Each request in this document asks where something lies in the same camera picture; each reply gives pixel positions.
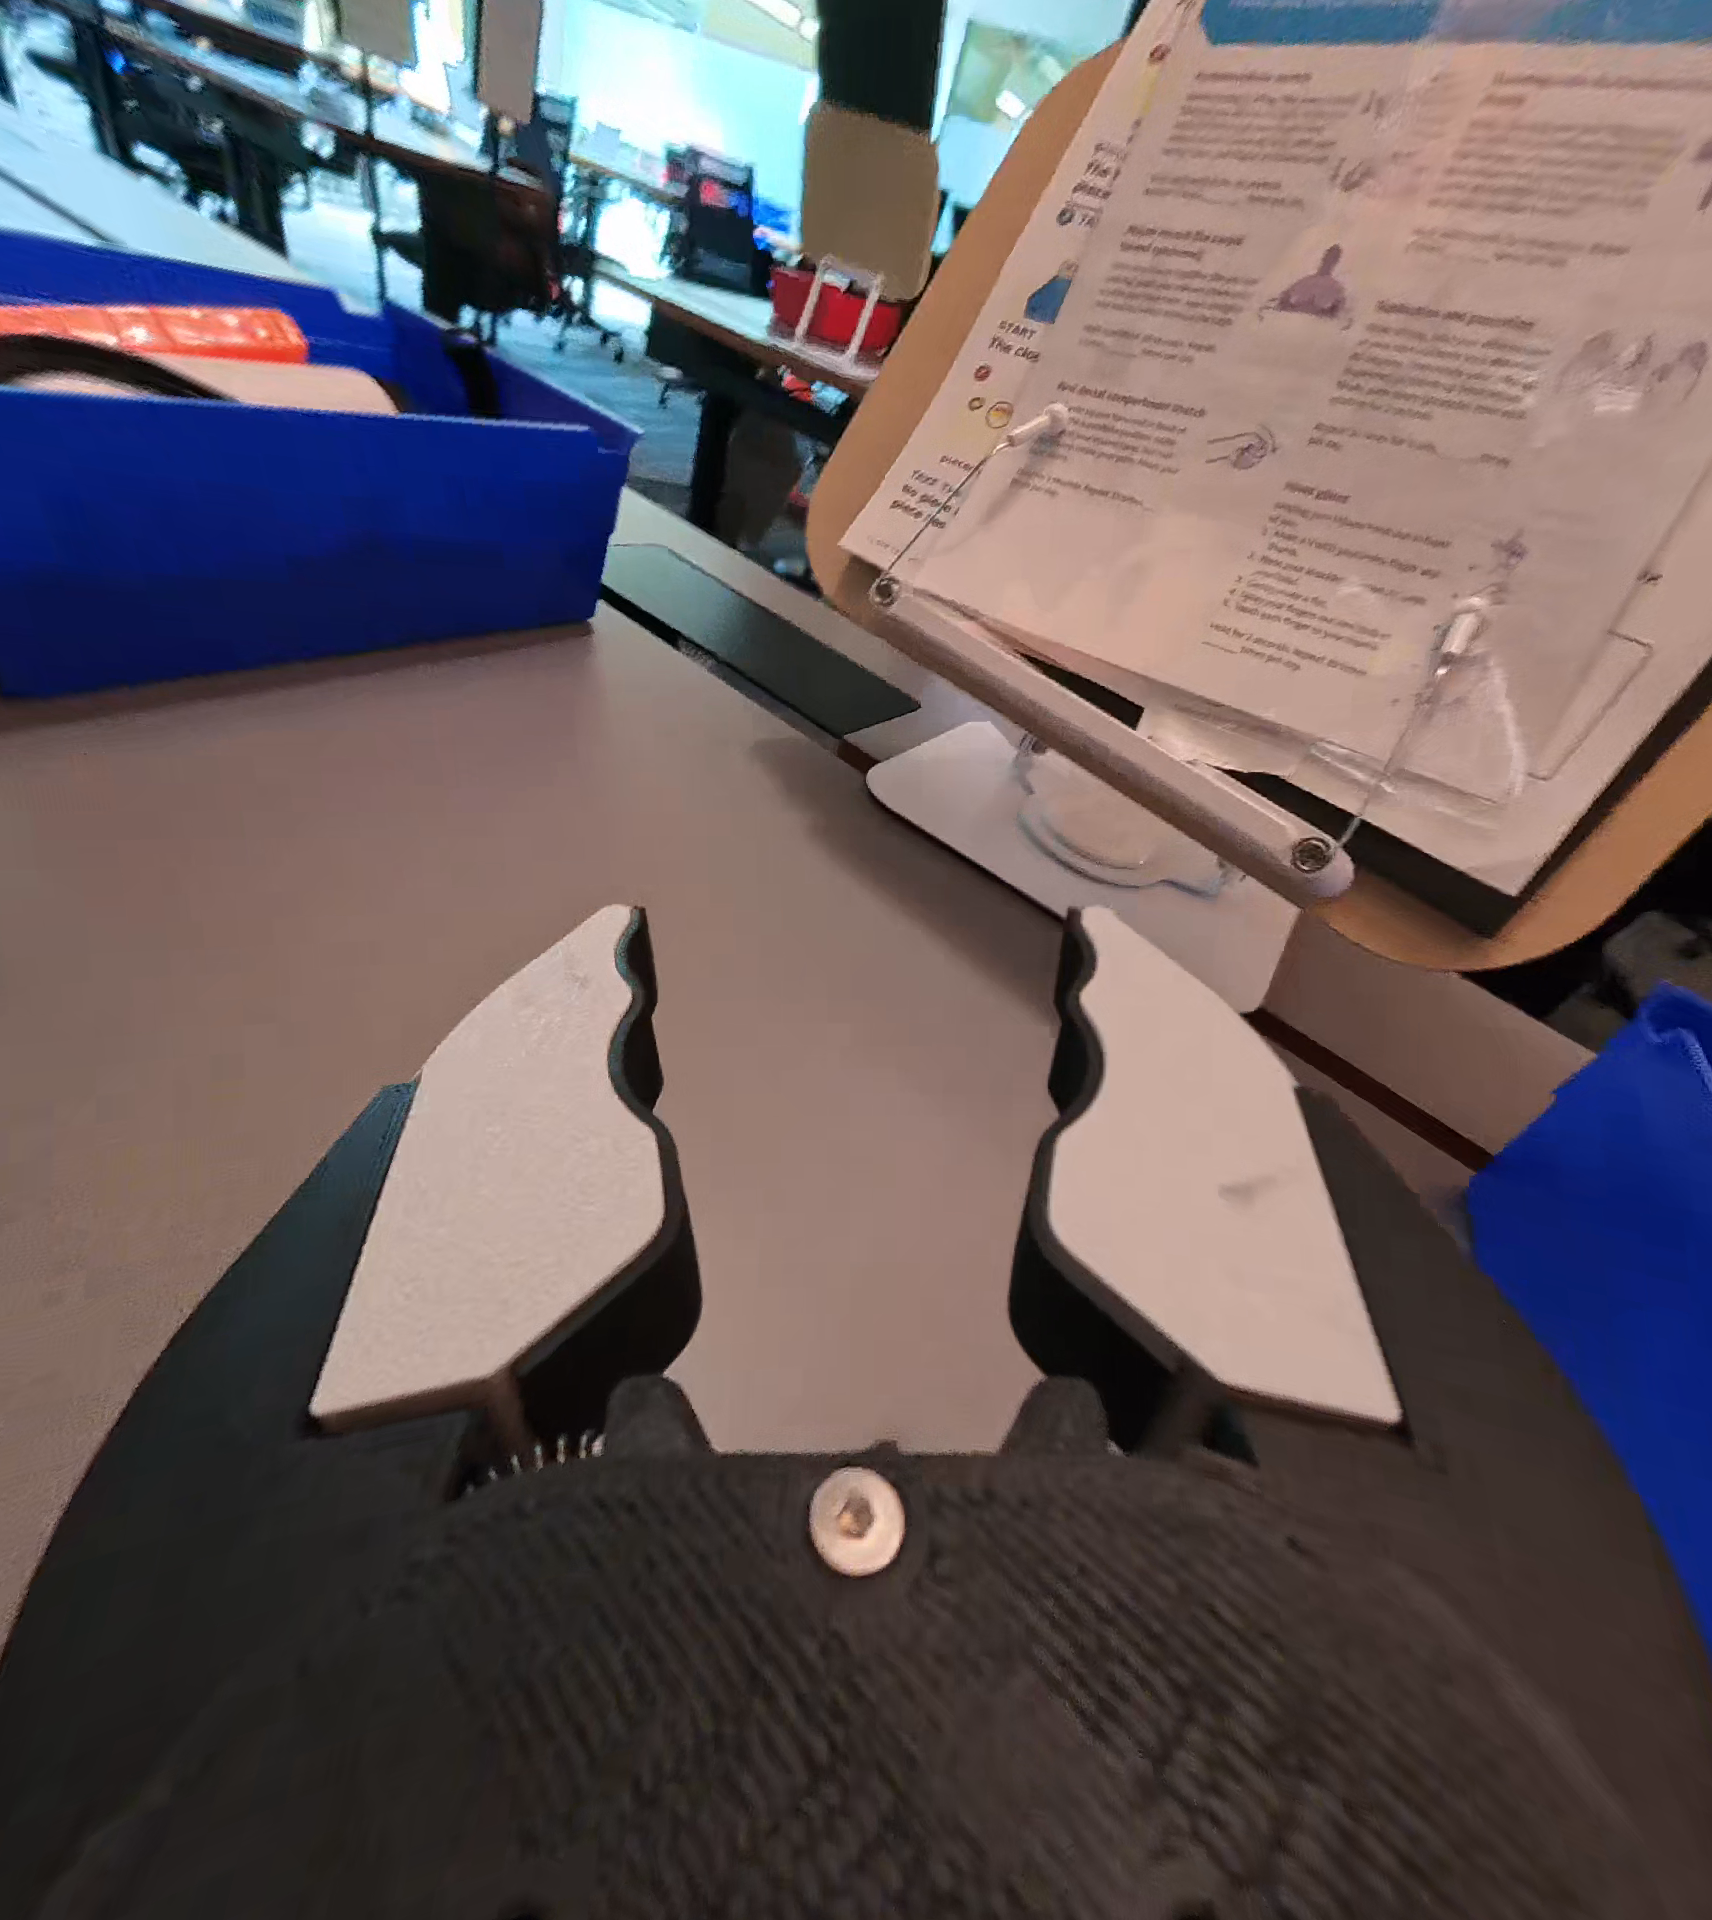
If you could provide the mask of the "printed instruction sheet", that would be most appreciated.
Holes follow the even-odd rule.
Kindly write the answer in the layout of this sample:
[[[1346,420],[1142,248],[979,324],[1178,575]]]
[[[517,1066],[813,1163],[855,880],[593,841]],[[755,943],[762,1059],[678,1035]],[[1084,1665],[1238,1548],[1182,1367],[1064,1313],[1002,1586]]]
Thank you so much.
[[[1170,3],[840,537],[1506,922],[1712,699],[1712,3]]]

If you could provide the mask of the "instruction sheet on stand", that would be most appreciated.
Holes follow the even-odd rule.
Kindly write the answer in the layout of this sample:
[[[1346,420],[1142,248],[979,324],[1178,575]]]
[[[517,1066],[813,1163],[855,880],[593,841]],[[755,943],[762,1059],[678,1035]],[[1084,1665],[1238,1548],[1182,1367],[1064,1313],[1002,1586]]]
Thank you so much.
[[[1066,758],[1115,772],[1122,788],[1163,812],[1163,772],[1116,762],[1147,756],[1147,742],[1121,719],[1074,697],[1020,660],[982,645],[956,658],[946,639],[913,631],[872,601],[879,568],[844,548],[844,536],[885,484],[941,382],[962,354],[997,272],[1019,246],[1064,156],[1082,141],[1084,122],[1124,54],[1115,42],[1076,66],[1034,109],[999,165],[962,238],[933,276],[900,342],[882,362],[823,474],[808,522],[811,562],[831,603],[904,658],[928,666],[941,682],[982,708],[1033,726],[1062,743]],[[1445,910],[1439,895],[1404,884],[1403,867],[1385,867],[1385,851],[1369,847],[1346,891],[1315,895],[1302,874],[1286,875],[1277,900],[1293,900],[1301,918],[1320,922],[1353,945],[1397,964],[1450,974],[1481,974],[1538,961],[1596,932],[1712,814],[1712,691],[1681,696],[1679,724],[1652,734],[1646,756],[1599,795],[1575,838],[1546,863],[1537,889],[1515,903],[1510,918],[1483,928]]]

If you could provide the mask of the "red storage bin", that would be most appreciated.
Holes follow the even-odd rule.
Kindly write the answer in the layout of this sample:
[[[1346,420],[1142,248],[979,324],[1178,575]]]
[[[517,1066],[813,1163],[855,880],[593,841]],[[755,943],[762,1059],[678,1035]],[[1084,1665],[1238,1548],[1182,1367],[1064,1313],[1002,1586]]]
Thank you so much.
[[[840,358],[885,358],[913,300],[892,300],[882,278],[836,258],[785,261],[770,267],[772,330]]]

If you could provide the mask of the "large white roll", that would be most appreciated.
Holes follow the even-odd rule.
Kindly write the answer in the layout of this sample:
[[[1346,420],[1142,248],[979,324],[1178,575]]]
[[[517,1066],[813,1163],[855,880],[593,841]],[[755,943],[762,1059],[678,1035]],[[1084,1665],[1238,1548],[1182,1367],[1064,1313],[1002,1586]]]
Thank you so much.
[[[30,332],[0,334],[0,390],[232,402],[334,416],[381,417],[404,410],[389,385],[355,368],[157,354]]]

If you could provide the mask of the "black desk edge panel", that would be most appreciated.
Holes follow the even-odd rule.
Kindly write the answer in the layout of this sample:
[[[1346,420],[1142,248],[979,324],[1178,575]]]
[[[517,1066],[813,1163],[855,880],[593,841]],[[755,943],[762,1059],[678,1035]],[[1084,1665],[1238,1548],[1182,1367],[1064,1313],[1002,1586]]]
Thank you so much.
[[[671,545],[612,543],[602,595],[681,653],[722,667],[836,742],[921,713],[911,691]]]

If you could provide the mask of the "blue storage bin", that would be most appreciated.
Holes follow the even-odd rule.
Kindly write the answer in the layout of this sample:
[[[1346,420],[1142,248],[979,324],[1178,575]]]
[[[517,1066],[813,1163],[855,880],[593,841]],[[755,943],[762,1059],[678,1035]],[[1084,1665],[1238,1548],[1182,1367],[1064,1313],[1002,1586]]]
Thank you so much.
[[[268,308],[399,412],[0,383],[0,693],[594,616],[638,430],[399,303],[0,228],[0,305]]]
[[[1662,983],[1470,1182],[1475,1257],[1575,1386],[1712,1662],[1712,1002]]]

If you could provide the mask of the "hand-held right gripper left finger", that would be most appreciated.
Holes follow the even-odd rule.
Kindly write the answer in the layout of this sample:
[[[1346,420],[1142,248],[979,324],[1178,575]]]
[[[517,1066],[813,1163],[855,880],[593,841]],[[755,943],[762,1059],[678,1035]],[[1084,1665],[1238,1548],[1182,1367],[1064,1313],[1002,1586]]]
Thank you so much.
[[[616,1386],[701,1321],[658,1116],[653,930],[611,903],[436,1044],[413,1082],[310,1398],[329,1432],[461,1414],[497,1448],[588,1448]]]

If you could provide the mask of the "orange flat box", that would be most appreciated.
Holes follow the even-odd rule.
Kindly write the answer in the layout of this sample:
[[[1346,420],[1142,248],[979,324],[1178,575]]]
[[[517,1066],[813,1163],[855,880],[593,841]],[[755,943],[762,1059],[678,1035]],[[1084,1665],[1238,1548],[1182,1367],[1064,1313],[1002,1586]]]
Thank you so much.
[[[0,302],[0,337],[258,366],[305,366],[313,355],[302,325],[276,305]]]

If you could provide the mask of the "grey desk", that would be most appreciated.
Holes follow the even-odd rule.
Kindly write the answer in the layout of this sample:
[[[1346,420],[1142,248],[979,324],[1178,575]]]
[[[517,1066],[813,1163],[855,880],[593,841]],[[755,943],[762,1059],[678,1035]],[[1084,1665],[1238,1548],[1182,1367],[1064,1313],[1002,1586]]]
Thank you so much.
[[[916,709],[835,740],[615,606],[64,702],[0,699],[0,1647],[182,1319],[375,1092],[606,903],[648,911],[730,1449],[988,1448],[1049,1120],[1054,918],[869,794],[986,712],[629,493]]]

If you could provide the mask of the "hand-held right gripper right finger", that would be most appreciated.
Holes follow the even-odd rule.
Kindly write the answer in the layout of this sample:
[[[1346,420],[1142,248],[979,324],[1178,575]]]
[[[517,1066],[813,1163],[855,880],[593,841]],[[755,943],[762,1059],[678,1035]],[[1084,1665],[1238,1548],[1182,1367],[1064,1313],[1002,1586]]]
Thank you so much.
[[[1238,1451],[1249,1411],[1397,1432],[1293,1071],[1111,908],[1066,914],[1054,994],[1054,1116],[1012,1254],[1024,1355],[1093,1387],[1121,1454]]]

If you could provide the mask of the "black office chair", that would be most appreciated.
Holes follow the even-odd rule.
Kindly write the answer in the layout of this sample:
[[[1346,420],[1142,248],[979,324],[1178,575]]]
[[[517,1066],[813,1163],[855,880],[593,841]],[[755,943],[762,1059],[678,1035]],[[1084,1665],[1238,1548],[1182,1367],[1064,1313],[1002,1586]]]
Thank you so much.
[[[590,314],[593,254],[565,235],[565,176],[577,99],[535,94],[515,138],[499,138],[499,165],[416,176],[416,266],[424,314],[499,324],[515,314],[612,334]]]

